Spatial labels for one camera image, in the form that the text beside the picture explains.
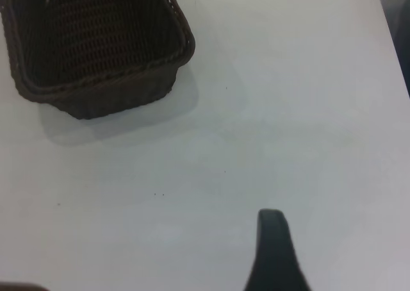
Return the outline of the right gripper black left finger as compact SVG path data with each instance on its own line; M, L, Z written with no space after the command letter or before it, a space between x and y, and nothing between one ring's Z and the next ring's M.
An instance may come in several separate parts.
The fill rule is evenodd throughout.
M48 291L48 289L31 283L0 282L0 291Z

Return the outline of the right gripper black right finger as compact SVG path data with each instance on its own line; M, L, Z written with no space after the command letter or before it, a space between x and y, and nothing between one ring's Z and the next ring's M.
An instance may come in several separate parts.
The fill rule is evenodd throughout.
M256 255L245 289L311 289L299 266L288 222L280 210L258 212Z

